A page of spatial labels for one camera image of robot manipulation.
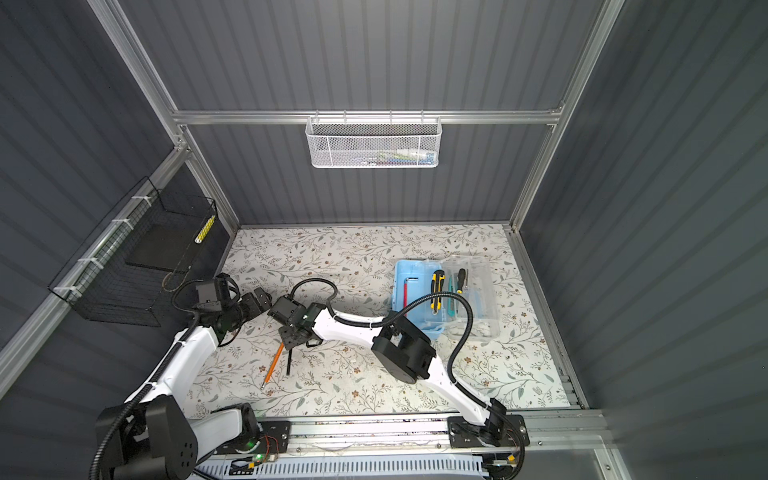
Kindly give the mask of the orange pencil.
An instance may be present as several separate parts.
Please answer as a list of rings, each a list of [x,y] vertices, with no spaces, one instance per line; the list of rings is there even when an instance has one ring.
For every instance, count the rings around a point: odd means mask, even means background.
[[[277,348],[277,351],[276,351],[275,355],[272,358],[272,361],[271,361],[271,364],[270,364],[268,370],[266,371],[266,375],[265,375],[264,380],[262,382],[262,387],[266,386],[269,383],[269,381],[271,380],[271,378],[273,377],[274,372],[275,372],[275,370],[277,368],[278,362],[279,362],[279,360],[280,360],[280,358],[282,356],[282,353],[284,351],[284,348],[285,348],[285,345],[284,345],[284,343],[281,342],[279,344],[278,348]]]

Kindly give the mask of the red handled hex key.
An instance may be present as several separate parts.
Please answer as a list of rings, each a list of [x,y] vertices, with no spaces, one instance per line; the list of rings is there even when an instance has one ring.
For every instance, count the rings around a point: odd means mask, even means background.
[[[416,300],[421,294],[421,278],[409,276],[403,281],[403,302],[402,307],[408,307],[412,301]]]

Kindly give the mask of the yellow black utility knife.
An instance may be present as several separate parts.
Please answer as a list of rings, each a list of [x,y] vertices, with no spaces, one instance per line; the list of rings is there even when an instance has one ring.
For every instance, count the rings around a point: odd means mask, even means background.
[[[442,269],[435,270],[432,274],[431,290],[430,290],[430,293],[433,294],[433,297],[431,298],[431,303],[430,303],[430,308],[433,315],[437,315],[442,308],[442,297],[439,296],[439,293],[443,291],[444,282],[445,282],[445,271]]]

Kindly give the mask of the black yellow screwdriver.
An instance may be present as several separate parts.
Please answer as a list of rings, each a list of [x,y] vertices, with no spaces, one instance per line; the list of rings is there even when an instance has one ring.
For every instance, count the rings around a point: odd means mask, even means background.
[[[468,271],[465,268],[460,268],[457,273],[456,292],[462,294],[465,285],[467,283]]]

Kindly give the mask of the clear tool box lid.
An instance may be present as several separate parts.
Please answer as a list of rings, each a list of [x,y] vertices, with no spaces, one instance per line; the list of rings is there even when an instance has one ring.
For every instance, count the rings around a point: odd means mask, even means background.
[[[461,294],[473,311],[471,340],[490,341],[500,335],[500,314],[492,279],[492,268],[487,259],[477,256],[451,256],[441,262],[446,273],[445,291],[456,292],[457,273],[468,271],[467,283]]]

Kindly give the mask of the blue plastic tool box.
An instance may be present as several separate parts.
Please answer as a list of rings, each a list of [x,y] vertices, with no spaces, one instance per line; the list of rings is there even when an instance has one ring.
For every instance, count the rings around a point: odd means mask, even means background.
[[[398,260],[394,269],[391,310],[400,311],[415,300],[432,293],[435,273],[445,276],[445,271],[438,261]],[[435,341],[444,330],[445,300],[427,300],[410,310],[406,318]]]

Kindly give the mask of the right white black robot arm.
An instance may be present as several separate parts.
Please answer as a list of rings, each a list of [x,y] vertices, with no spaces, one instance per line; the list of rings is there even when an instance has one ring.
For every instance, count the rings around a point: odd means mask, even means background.
[[[386,317],[343,317],[329,306],[304,306],[292,297],[280,297],[268,311],[279,324],[284,348],[311,342],[341,341],[368,347],[387,372],[407,384],[423,384],[450,402],[461,414],[466,429],[485,446],[499,446],[505,435],[506,407],[459,380],[453,362],[462,348],[457,344],[443,361],[431,339],[406,314],[426,296]]]

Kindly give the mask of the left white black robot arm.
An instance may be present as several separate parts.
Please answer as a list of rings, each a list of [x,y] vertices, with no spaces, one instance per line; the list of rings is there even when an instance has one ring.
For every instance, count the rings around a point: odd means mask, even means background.
[[[268,457],[266,436],[252,407],[234,404],[190,420],[179,403],[210,355],[228,345],[246,322],[268,311],[272,297],[261,288],[242,293],[227,274],[192,280],[197,300],[170,349],[123,404],[104,409],[95,425],[97,449],[91,479],[186,479],[223,445]]]

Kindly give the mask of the black foam pad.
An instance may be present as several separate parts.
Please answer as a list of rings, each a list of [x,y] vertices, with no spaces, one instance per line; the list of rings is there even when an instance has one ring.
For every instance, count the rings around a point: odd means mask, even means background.
[[[195,244],[194,228],[154,224],[129,252],[129,266],[182,273],[194,263],[202,244]]]

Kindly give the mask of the markers in white basket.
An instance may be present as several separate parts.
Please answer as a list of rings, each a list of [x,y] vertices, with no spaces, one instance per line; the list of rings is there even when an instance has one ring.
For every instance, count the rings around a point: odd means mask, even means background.
[[[431,168],[438,165],[438,153],[420,148],[369,151],[353,156],[351,162],[365,166]]]

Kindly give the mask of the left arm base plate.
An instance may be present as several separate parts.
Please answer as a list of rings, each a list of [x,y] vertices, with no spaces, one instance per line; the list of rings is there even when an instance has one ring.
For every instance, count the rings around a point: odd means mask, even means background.
[[[261,421],[260,432],[230,440],[213,451],[214,455],[278,455],[288,449],[292,424],[289,421]]]

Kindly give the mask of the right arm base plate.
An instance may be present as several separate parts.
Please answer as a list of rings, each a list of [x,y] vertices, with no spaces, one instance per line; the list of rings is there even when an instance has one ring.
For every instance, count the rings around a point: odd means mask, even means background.
[[[528,447],[530,438],[521,415],[489,418],[485,425],[472,425],[461,416],[447,419],[449,442],[452,448]]]

